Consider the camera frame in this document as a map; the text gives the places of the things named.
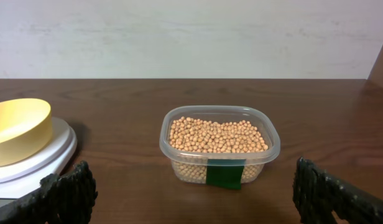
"dark brown table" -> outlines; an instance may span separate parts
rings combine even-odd
[[[300,156],[383,199],[383,89],[365,80],[0,80],[0,101],[47,100],[76,130],[99,197],[91,223],[298,223]],[[184,105],[264,112],[281,153],[241,190],[184,183],[159,149]]]

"plastic container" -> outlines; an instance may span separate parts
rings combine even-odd
[[[170,127],[182,116],[207,121],[250,121],[261,132],[268,150],[249,153],[203,153],[181,151],[169,142]],[[280,138],[272,122],[262,112],[243,106],[183,106],[170,111],[164,118],[160,134],[161,151],[172,160],[175,175],[186,182],[205,184],[207,166],[244,166],[241,183],[252,182],[261,173],[265,163],[274,160],[280,153]]]

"yellow container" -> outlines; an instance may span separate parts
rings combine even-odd
[[[21,161],[52,138],[50,105],[40,99],[0,103],[0,166]]]

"green label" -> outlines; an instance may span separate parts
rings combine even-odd
[[[245,159],[208,159],[206,184],[239,190],[244,166],[229,165],[244,163]]]

